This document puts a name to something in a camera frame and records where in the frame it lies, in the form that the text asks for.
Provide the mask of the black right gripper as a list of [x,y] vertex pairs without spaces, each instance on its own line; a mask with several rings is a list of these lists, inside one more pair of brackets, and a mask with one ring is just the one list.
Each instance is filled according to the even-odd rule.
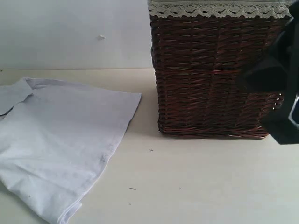
[[277,102],[262,127],[280,145],[299,142],[299,2],[289,6],[291,19],[267,53],[242,73],[244,86],[253,92],[277,92]]

